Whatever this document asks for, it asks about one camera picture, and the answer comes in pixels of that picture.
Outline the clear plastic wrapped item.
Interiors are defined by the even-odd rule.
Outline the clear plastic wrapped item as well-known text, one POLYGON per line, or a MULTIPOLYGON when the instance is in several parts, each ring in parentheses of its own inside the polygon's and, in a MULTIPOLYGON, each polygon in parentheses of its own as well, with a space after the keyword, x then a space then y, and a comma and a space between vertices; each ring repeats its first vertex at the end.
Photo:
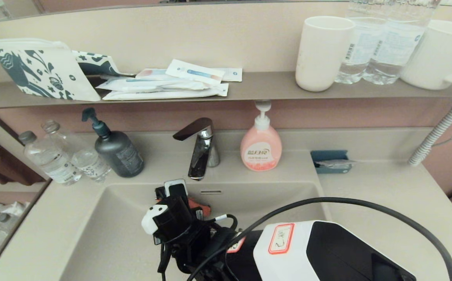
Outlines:
POLYGON ((354 164, 357 164, 358 162, 353 160, 347 160, 347 159, 333 159, 333 160, 322 160, 322 161, 316 161, 315 164, 319 168, 324 169, 334 169, 334 170, 346 170, 353 167, 354 164))

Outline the small white blue-print pouch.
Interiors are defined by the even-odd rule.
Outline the small white blue-print pouch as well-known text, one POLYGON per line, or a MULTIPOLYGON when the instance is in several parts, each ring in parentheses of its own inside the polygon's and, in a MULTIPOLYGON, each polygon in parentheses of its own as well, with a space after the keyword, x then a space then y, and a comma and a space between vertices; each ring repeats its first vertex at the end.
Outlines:
POLYGON ((124 75, 111 56, 72 50, 76 62, 85 75, 124 75))

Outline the pinkish white sachet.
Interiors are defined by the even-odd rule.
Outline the pinkish white sachet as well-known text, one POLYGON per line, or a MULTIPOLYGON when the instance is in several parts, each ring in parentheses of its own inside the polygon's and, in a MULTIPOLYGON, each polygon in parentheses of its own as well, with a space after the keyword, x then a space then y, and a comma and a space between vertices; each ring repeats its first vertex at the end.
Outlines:
POLYGON ((166 71, 166 69, 144 69, 140 71, 135 78, 145 81, 165 81, 175 78, 171 75, 167 75, 166 71))

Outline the chrome faucet body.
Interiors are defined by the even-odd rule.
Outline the chrome faucet body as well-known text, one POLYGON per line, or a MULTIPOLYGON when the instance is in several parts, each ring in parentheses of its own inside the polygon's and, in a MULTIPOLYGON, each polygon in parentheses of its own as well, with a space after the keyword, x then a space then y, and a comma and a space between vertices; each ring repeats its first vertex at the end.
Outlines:
POLYGON ((219 164, 220 154, 214 138, 213 126, 208 126, 197 134, 188 177, 201 181, 206 175, 207 168, 217 167, 219 164))

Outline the grey wall shelf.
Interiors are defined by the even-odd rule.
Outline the grey wall shelf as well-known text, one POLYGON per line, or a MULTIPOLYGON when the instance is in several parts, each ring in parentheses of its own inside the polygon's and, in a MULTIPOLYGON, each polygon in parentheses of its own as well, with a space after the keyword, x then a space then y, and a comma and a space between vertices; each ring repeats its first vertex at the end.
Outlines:
MULTIPOLYGON (((226 97, 186 98, 192 101, 303 100, 331 98, 452 98, 452 86, 432 91, 398 80, 392 85, 374 85, 361 80, 353 85, 333 84, 329 89, 311 92, 301 89, 294 72, 244 73, 242 82, 231 82, 226 97)), ((44 98, 20 92, 13 82, 0 82, 0 109, 59 105, 94 106, 95 102, 44 98)))

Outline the clear water bottle grey cap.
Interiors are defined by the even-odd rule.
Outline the clear water bottle grey cap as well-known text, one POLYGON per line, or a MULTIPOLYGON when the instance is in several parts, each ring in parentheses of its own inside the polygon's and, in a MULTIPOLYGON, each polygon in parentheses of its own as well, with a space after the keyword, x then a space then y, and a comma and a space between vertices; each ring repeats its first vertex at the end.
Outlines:
POLYGON ((38 138, 31 130, 21 133, 18 138, 25 146, 25 157, 55 182, 70 186, 81 179, 80 170, 52 140, 38 138))

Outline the small white flat sachet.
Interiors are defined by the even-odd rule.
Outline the small white flat sachet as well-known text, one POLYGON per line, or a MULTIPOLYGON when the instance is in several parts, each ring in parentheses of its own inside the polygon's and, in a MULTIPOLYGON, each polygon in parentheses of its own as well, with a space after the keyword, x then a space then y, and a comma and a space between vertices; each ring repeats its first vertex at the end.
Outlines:
POLYGON ((217 71, 223 71, 223 82, 242 82, 243 69, 242 68, 214 68, 217 71))

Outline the orange cleaning cloth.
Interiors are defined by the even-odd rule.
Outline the orange cleaning cloth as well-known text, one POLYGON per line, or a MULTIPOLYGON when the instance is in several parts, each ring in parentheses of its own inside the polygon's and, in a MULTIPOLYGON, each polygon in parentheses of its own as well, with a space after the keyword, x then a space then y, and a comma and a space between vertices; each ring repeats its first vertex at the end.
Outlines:
POLYGON ((180 219, 198 219, 203 221, 211 214, 211 208, 196 203, 183 196, 168 196, 160 199, 156 205, 150 207, 151 211, 169 212, 173 217, 180 219))

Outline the dark faucet lever handle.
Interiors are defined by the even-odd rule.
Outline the dark faucet lever handle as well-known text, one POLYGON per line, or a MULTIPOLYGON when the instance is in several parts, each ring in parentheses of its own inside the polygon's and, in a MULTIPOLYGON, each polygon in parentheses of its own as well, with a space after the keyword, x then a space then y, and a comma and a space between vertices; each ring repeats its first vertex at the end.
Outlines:
POLYGON ((207 117, 196 119, 175 133, 173 138, 178 141, 184 141, 193 135, 197 135, 199 139, 211 139, 214 135, 212 120, 207 117))

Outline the white sachet blue stripe print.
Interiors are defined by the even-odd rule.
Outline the white sachet blue stripe print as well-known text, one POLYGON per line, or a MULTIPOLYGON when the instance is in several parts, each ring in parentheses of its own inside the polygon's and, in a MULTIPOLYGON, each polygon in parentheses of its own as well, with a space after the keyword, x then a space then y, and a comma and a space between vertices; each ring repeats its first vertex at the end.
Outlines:
POLYGON ((175 78, 203 82, 207 85, 219 85, 223 80, 225 71, 173 59, 167 67, 165 74, 175 78))

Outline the dark grey pump bottle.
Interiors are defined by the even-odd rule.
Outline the dark grey pump bottle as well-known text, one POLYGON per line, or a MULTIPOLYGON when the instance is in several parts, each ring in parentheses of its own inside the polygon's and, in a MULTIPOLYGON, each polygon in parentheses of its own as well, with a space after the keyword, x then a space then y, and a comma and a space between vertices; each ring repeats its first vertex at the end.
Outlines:
POLYGON ((127 134, 110 130, 108 125, 99 120, 93 107, 82 112, 82 121, 91 120, 92 128, 98 135, 94 149, 112 170, 122 178, 133 178, 144 169, 144 160, 127 134))

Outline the clear bottle blue patterned label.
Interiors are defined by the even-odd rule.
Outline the clear bottle blue patterned label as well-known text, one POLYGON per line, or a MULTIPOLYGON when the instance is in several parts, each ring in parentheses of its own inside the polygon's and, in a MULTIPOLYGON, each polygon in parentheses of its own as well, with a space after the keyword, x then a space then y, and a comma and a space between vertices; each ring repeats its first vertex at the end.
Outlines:
POLYGON ((46 137, 51 139, 65 154, 68 160, 95 183, 104 183, 111 171, 110 166, 99 156, 93 145, 79 135, 63 128, 52 119, 42 124, 46 137))

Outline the white plastic tumbler cup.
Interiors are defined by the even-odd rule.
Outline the white plastic tumbler cup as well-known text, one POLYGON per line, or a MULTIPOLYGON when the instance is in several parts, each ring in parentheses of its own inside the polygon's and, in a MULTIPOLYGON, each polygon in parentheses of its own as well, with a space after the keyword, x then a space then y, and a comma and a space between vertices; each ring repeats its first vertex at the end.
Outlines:
POLYGON ((350 19, 336 16, 304 20, 295 71, 301 89, 320 92, 333 85, 355 27, 350 19))

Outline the large white blue-print pouch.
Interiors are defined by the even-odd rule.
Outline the large white blue-print pouch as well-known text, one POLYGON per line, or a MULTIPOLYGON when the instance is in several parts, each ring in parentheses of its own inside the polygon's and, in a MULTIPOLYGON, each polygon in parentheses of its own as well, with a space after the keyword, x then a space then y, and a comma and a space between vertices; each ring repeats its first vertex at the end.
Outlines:
POLYGON ((69 46, 37 38, 0 39, 0 65, 29 95, 100 101, 69 46))

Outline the clear water bottle white label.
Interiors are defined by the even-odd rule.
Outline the clear water bottle white label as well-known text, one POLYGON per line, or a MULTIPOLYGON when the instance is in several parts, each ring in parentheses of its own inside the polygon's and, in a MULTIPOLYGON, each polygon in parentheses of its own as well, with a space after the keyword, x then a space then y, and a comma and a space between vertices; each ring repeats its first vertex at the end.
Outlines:
POLYGON ((387 3, 388 0, 349 0, 345 16, 355 28, 335 82, 352 85, 361 80, 385 26, 387 3))
POLYGON ((399 79, 442 0, 389 0, 387 21, 363 79, 391 85, 399 79))

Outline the pink hand soap pump bottle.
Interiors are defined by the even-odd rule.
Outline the pink hand soap pump bottle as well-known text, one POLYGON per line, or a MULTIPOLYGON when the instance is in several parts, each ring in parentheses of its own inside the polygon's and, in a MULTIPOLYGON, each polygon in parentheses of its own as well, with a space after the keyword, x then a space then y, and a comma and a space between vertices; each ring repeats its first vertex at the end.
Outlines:
POLYGON ((266 114, 271 101, 255 101, 259 114, 240 143, 241 159, 249 170, 269 171, 277 167, 282 155, 282 140, 266 114))

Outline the beige sink basin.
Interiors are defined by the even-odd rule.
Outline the beige sink basin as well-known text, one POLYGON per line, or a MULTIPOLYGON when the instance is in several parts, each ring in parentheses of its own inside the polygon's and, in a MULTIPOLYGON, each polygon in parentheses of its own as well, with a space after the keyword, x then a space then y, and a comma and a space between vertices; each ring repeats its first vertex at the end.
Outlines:
MULTIPOLYGON (((156 185, 112 185, 102 194, 60 281, 161 281, 160 247, 141 226, 156 203, 156 185)), ((212 217, 230 213, 239 228, 303 199, 324 196, 318 183, 187 182, 190 197, 211 206, 212 217)))

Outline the blue soap tray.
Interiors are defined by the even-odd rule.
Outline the blue soap tray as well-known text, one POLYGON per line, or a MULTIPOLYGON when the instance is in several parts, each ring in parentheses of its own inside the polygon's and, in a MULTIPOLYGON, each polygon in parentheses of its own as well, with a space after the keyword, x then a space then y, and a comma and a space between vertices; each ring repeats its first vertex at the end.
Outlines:
POLYGON ((347 150, 311 151, 311 158, 317 174, 347 174, 353 167, 347 150), (337 161, 336 167, 328 167, 320 162, 337 161))

